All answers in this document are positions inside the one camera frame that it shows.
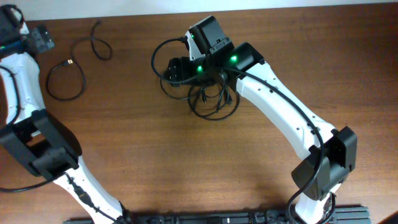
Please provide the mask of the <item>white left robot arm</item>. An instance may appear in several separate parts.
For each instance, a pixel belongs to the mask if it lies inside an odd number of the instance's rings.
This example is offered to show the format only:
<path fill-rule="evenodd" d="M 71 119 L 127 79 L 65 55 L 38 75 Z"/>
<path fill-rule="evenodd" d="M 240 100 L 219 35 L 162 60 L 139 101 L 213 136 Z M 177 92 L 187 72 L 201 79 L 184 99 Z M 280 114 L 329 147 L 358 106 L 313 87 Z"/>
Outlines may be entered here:
<path fill-rule="evenodd" d="M 29 173 L 45 179 L 1 191 L 26 192 L 54 183 L 87 211 L 90 223 L 131 223 L 128 210 L 87 168 L 76 136 L 45 107 L 34 57 L 52 47 L 46 29 L 30 31 L 16 5 L 1 6 L 1 79 L 7 106 L 1 146 Z"/>

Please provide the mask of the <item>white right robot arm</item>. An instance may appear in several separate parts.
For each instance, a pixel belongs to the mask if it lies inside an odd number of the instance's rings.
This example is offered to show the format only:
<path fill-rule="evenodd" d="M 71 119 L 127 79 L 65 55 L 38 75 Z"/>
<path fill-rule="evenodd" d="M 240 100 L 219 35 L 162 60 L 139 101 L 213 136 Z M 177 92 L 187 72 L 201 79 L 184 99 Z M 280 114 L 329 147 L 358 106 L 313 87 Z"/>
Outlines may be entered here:
<path fill-rule="evenodd" d="M 349 127 L 336 129 L 308 109 L 275 75 L 250 44 L 225 42 L 204 49 L 187 42 L 189 56 L 173 58 L 162 74 L 172 86 L 189 86 L 194 110 L 206 89 L 218 85 L 216 110 L 247 99 L 287 138 L 300 164 L 292 171 L 298 188 L 289 199 L 286 223 L 336 220 L 336 191 L 356 166 L 358 138 Z"/>

